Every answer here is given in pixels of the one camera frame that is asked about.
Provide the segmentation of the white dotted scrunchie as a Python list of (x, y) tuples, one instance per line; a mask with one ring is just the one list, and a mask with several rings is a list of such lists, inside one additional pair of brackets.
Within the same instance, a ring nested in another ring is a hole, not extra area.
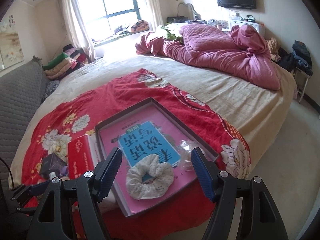
[(165, 195), (173, 181), (172, 166), (150, 154), (128, 170), (126, 190), (136, 200), (155, 199)]

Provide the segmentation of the clear plastic bag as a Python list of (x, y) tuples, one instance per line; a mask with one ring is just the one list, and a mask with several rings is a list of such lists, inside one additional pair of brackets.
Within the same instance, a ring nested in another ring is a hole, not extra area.
[(184, 171), (193, 171), (193, 165), (191, 162), (191, 152), (194, 148), (199, 147), (204, 153), (203, 148), (198, 142), (193, 140), (181, 140), (177, 146), (177, 151), (180, 154), (179, 167)]

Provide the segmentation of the red tissue box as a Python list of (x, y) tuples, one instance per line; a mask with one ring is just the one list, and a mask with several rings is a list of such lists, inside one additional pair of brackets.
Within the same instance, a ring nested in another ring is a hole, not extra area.
[(82, 135), (68, 143), (68, 176), (77, 179), (101, 161), (95, 135)]

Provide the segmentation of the red floral blanket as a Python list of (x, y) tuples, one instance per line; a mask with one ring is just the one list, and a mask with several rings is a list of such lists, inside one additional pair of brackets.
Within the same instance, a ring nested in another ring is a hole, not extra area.
[[(79, 137), (95, 135), (95, 126), (117, 113), (153, 98), (203, 139), (219, 157), (218, 168), (235, 178), (244, 179), (251, 167), (249, 146), (228, 121), (191, 94), (182, 91), (146, 69), (113, 79), (87, 91), (74, 100), (59, 104), (37, 124), (22, 166), (21, 180), (27, 184), (41, 181), (40, 166), (51, 154), (71, 161), (80, 157), (70, 144)], [(150, 154), (160, 163), (172, 163), (174, 181), (167, 192), (155, 199), (134, 199), (125, 194), (132, 217), (120, 209), (104, 214), (113, 237), (119, 239), (161, 239), (172, 232), (202, 224), (215, 205), (207, 199), (193, 171), (184, 171), (180, 161), (183, 137), (152, 108), (133, 118), (106, 128), (102, 132), (106, 150), (118, 147), (123, 159), (116, 176), (122, 193), (126, 193), (126, 175), (130, 167)]]

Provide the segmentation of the shallow grey tray box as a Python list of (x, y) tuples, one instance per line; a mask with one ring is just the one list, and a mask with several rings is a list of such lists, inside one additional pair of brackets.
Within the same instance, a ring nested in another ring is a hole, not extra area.
[[(169, 199), (196, 179), (194, 171), (180, 169), (177, 146), (181, 140), (198, 142), (204, 156), (211, 161), (218, 154), (187, 125), (153, 98), (147, 98), (102, 121), (95, 127), (99, 153), (106, 158), (111, 150), (122, 151), (122, 161), (112, 192), (125, 217), (142, 213)], [(128, 170), (150, 154), (159, 156), (159, 162), (169, 163), (174, 181), (165, 195), (148, 200), (133, 199), (126, 190)]]

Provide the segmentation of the dark grey cube box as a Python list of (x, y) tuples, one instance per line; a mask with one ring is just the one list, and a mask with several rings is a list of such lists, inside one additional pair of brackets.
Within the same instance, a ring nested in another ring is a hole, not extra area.
[(40, 176), (44, 179), (64, 177), (68, 174), (68, 165), (55, 153), (47, 155), (42, 160)]

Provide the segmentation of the pink and blue book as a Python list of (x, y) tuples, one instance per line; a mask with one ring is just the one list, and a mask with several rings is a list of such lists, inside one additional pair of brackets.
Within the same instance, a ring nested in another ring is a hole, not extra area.
[(115, 147), (122, 152), (112, 191), (126, 217), (160, 204), (196, 179), (188, 158), (196, 140), (155, 103), (105, 121), (98, 134), (104, 155)]

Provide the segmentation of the grey quilted headboard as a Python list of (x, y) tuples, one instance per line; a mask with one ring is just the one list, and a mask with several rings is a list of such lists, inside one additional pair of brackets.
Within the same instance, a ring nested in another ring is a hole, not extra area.
[(1, 76), (1, 185), (21, 182), (22, 163), (30, 144), (33, 117), (49, 83), (42, 61), (29, 62)]

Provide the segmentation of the stack of folded clothes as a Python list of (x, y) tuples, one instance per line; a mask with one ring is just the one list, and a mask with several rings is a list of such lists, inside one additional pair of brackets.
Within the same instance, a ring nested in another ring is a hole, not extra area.
[(89, 64), (89, 57), (84, 51), (69, 44), (63, 47), (62, 53), (42, 68), (48, 79), (61, 80), (86, 64)]

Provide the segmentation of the pink quilted duvet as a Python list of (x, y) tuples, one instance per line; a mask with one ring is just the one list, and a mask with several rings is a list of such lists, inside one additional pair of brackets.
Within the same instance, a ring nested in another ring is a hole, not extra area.
[(186, 24), (175, 36), (152, 31), (135, 45), (138, 55), (166, 56), (180, 63), (231, 74), (269, 90), (280, 89), (265, 39), (250, 25), (224, 33), (208, 24)]

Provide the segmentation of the white curtain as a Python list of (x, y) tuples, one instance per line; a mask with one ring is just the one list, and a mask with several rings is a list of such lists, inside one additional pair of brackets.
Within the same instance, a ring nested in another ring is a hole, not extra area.
[(88, 56), (89, 61), (93, 62), (96, 53), (81, 17), (78, 0), (61, 0), (61, 2), (63, 18), (70, 41), (76, 48), (82, 49)]

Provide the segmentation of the pile of dark clothes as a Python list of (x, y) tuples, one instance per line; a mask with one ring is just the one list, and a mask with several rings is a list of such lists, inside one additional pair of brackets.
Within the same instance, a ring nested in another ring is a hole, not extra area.
[(298, 68), (308, 76), (313, 75), (311, 55), (303, 42), (295, 41), (292, 45), (292, 53), (287, 53), (283, 48), (279, 48), (279, 56), (280, 60), (277, 64), (288, 72)]

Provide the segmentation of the wall painting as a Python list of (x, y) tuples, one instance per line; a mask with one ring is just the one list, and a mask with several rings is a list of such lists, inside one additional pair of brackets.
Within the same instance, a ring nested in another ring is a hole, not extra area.
[(1, 59), (5, 69), (24, 61), (18, 33), (1, 33)]

